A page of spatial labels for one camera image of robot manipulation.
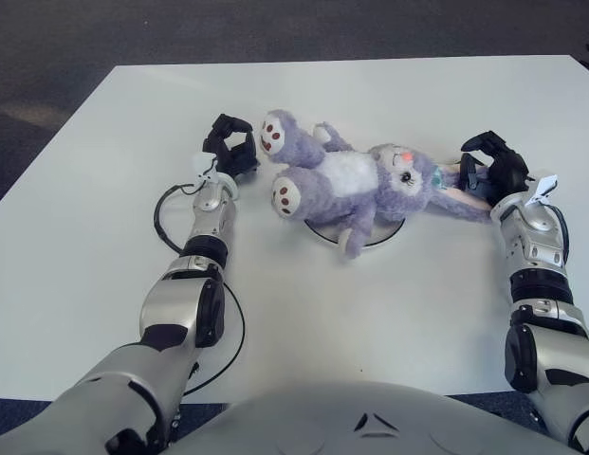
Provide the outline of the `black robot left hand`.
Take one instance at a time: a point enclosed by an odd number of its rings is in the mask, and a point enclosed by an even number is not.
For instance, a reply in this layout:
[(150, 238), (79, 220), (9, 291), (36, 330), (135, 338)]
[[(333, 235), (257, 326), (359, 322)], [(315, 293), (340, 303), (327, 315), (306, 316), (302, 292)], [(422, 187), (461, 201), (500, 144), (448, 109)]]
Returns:
[[(226, 139), (233, 133), (245, 133), (245, 140), (232, 148)], [(212, 167), (232, 178), (255, 171), (259, 166), (252, 126), (243, 119), (220, 114), (203, 141), (202, 151), (214, 155)]]

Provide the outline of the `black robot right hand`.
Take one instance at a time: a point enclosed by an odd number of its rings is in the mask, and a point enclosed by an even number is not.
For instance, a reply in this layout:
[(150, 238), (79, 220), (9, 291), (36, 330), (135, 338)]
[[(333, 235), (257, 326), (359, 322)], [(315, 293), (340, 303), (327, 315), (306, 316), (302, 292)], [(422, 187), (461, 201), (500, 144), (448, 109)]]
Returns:
[[(458, 186), (494, 207), (505, 197), (527, 191), (529, 170), (521, 155), (510, 149), (493, 131), (468, 139), (462, 146)], [(485, 166), (471, 152), (481, 151), (492, 158)]]

